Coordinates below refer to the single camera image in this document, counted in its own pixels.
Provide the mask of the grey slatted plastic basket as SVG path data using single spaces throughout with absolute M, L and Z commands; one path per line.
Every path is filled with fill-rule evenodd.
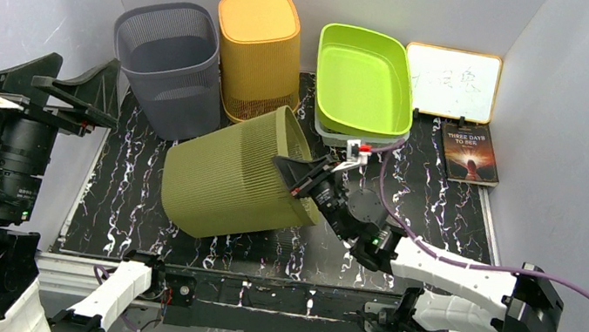
M 181 141 L 220 128 L 220 44 L 204 7 L 138 7 L 113 29 L 120 70 L 158 137 Z

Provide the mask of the olive green slatted basket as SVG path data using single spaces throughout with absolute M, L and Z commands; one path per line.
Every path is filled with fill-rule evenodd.
M 287 106 L 172 146 L 160 188 L 166 217 L 195 238 L 317 224 L 315 203 L 290 194 L 276 155 L 313 158 Z

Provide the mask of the lime green plastic tub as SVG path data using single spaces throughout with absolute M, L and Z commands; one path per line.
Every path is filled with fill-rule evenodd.
M 399 138 L 413 122 L 410 64 L 397 39 L 352 24 L 322 27 L 316 110 L 332 132 Z

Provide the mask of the orange slatted plastic basket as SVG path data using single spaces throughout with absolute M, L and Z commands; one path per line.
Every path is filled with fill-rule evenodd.
M 293 0 L 220 0 L 222 106 L 234 123 L 300 104 L 301 25 Z

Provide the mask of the dark paperback book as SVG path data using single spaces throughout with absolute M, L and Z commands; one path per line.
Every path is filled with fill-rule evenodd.
M 457 121 L 446 120 L 441 130 L 448 181 L 487 187 L 499 184 L 491 129 L 487 124 L 459 125 Z

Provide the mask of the small whiteboard orange frame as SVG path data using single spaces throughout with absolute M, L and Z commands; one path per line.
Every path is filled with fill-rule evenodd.
M 416 42 L 406 52 L 414 109 L 480 125 L 491 122 L 501 58 Z

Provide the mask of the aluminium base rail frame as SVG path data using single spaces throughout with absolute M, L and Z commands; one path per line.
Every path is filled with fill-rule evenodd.
M 99 287 L 94 266 L 106 272 L 118 267 L 116 261 L 41 251 L 36 260 L 41 290 L 72 296 L 87 296 Z M 166 266 L 167 286 L 176 294 L 170 307 L 176 314 L 169 316 L 168 324 L 245 332 L 376 332 L 366 329 L 372 327 L 356 312 L 365 307 L 365 295 L 344 288 L 257 276 L 266 281 L 256 282 L 228 274 Z M 188 296 L 179 292 L 183 285 L 191 290 Z

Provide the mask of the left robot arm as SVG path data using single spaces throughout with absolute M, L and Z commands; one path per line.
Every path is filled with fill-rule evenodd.
M 108 332 L 135 299 L 167 291 L 156 254 L 131 251 L 79 303 L 53 317 L 39 299 L 39 235 L 17 226 L 32 215 L 59 133 L 84 136 L 118 124 L 120 64 L 111 60 L 59 79 L 56 52 L 0 71 L 0 332 Z

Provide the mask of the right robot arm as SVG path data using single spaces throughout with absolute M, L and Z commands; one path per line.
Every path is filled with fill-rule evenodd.
M 437 289 L 406 290 L 380 323 L 396 332 L 557 332 L 564 303 L 540 271 L 493 271 L 409 237 L 375 191 L 343 185 L 330 156 L 306 161 L 276 155 L 272 162 L 289 193 L 316 204 L 359 264 Z

